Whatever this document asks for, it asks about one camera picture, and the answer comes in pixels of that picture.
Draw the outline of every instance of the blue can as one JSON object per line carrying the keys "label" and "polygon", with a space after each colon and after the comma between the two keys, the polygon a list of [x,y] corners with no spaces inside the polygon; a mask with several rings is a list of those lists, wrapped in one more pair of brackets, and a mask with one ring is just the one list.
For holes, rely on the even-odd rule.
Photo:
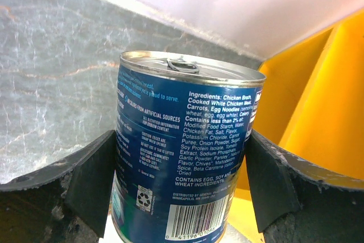
{"label": "blue can", "polygon": [[121,55],[112,218],[125,242],[220,240],[264,80],[201,57]]}

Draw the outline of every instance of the can rim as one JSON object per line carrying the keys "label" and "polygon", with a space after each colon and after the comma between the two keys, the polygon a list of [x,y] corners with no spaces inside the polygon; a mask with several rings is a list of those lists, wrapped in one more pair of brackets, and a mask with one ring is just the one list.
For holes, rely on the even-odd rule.
{"label": "can rim", "polygon": [[[166,69],[160,69],[160,68],[154,68],[148,65],[138,64],[137,62],[134,62],[132,60],[128,60],[128,57],[130,56],[139,56],[142,57],[154,57],[156,56],[156,60],[162,59],[161,57],[157,56],[165,56],[165,58],[169,58],[169,56],[184,56],[190,59],[198,59],[204,64],[207,64],[208,62],[216,62],[220,63],[224,66],[231,66],[231,67],[241,67],[244,68],[247,72],[251,74],[255,74],[259,76],[259,79],[229,79],[229,78],[219,78],[214,76],[205,76],[205,75],[192,75],[190,73],[186,72],[180,72],[180,71],[173,71],[173,70],[166,70]],[[178,81],[184,81],[189,83],[196,83],[196,84],[205,84],[205,85],[214,85],[214,86],[220,86],[220,87],[260,87],[263,85],[264,81],[266,80],[266,76],[259,71],[256,71],[251,68],[247,68],[241,65],[232,64],[225,61],[219,61],[215,59],[205,58],[205,57],[198,57],[193,55],[186,55],[186,54],[179,54],[179,53],[169,53],[169,52],[159,52],[159,51],[125,51],[120,54],[120,62],[125,67],[129,69],[133,69],[135,71],[138,71],[140,73],[144,73],[147,75],[152,75],[156,77],[161,77],[165,79],[171,79],[171,80],[178,80]]]}

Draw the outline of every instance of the pull tab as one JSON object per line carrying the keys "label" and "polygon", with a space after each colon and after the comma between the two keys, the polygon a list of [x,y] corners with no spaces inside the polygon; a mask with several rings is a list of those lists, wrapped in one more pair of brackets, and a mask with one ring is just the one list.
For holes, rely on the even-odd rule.
{"label": "pull tab", "polygon": [[185,73],[199,73],[200,69],[195,62],[186,62],[181,58],[170,59],[167,58],[167,64],[170,69]]}

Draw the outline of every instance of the yellow bin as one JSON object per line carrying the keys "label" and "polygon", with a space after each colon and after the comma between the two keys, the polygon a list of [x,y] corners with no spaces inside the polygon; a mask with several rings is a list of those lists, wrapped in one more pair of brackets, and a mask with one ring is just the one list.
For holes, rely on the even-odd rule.
{"label": "yellow bin", "polygon": [[[364,10],[263,63],[254,129],[287,151],[364,180]],[[230,223],[261,243],[242,168]]]}

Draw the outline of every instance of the recycling symbol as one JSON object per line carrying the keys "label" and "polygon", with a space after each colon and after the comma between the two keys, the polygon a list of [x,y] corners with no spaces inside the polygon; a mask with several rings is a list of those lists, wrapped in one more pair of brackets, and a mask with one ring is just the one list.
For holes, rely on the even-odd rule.
{"label": "recycling symbol", "polygon": [[140,192],[138,194],[138,203],[141,206],[149,208],[150,204],[151,204],[149,195],[147,195],[146,193]]}

